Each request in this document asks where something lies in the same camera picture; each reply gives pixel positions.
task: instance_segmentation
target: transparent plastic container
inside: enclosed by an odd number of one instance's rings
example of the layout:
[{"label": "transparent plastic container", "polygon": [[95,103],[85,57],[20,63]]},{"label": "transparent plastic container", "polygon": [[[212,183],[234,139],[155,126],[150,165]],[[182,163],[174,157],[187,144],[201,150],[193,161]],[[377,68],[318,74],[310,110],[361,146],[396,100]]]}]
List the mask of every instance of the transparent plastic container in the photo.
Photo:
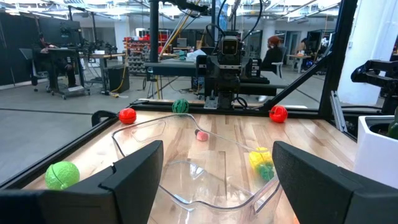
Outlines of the transparent plastic container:
[{"label": "transparent plastic container", "polygon": [[[207,133],[200,141],[195,131]],[[164,163],[148,223],[273,223],[282,187],[252,167],[256,151],[198,127],[190,114],[173,114],[115,131],[120,159],[163,140]]]}]

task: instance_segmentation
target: ceiling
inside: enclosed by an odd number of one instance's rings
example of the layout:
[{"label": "ceiling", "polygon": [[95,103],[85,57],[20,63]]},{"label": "ceiling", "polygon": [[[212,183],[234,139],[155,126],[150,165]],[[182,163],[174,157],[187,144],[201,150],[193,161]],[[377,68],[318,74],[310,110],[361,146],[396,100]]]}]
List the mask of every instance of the ceiling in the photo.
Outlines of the ceiling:
[{"label": "ceiling", "polygon": [[[339,2],[340,0],[263,0],[262,15],[265,19],[286,22],[300,22],[307,17],[336,17]],[[226,0],[225,4],[229,16],[232,12],[244,17],[259,15],[259,0]],[[211,8],[211,0],[201,0],[199,5]],[[220,0],[217,0],[216,5],[220,7]],[[0,0],[0,10],[13,15],[22,13],[68,19],[69,6],[72,7],[73,15],[88,17],[93,13],[112,20],[120,20],[123,16],[149,16],[150,10],[148,0]],[[170,21],[183,15],[177,6],[168,2],[159,3],[159,12],[160,16]]]}]

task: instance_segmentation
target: red tomato toy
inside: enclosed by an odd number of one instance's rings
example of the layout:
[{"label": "red tomato toy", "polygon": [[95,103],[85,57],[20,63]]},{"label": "red tomato toy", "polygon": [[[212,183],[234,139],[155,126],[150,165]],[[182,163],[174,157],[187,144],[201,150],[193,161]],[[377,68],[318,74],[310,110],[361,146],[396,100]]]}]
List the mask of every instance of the red tomato toy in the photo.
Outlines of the red tomato toy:
[{"label": "red tomato toy", "polygon": [[119,120],[123,124],[132,124],[136,121],[137,114],[134,109],[126,108],[119,112]]},{"label": "red tomato toy", "polygon": [[276,123],[283,123],[287,118],[287,110],[283,106],[273,106],[269,112],[269,117]]}]

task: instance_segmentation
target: woman with red hair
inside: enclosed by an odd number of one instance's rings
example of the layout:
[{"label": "woman with red hair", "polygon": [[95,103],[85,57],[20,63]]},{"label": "woman with red hair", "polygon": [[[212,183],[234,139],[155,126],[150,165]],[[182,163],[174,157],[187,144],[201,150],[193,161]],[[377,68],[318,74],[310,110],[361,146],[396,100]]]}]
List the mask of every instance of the woman with red hair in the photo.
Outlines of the woman with red hair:
[{"label": "woman with red hair", "polygon": [[272,36],[268,38],[268,51],[266,53],[266,57],[261,63],[262,71],[271,71],[276,74],[276,65],[273,65],[274,62],[281,62],[283,53],[279,47],[280,39],[278,36]]}]

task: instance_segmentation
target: concrete floor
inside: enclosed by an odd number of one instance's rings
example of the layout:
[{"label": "concrete floor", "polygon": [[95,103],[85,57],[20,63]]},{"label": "concrete floor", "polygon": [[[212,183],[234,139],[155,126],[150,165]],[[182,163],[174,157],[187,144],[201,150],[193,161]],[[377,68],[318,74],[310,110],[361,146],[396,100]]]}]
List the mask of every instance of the concrete floor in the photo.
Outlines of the concrete floor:
[{"label": "concrete floor", "polygon": [[[86,70],[86,78],[93,75]],[[292,83],[299,75],[290,67],[283,68],[283,79],[271,76],[272,80]],[[197,100],[197,96],[182,89],[190,88],[188,77],[163,77],[163,97],[168,100],[185,98]],[[12,177],[40,158],[82,135],[91,128],[90,114],[98,110],[118,112],[130,102],[147,98],[149,83],[142,90],[144,77],[130,77],[130,90],[122,97],[101,95],[101,85],[91,87],[91,95],[70,97],[63,100],[59,95],[45,92],[46,83],[0,91],[0,182]],[[318,108],[324,83],[323,76],[314,76],[283,99],[282,105],[302,105]],[[248,102],[256,102],[256,96],[243,96]]]}]

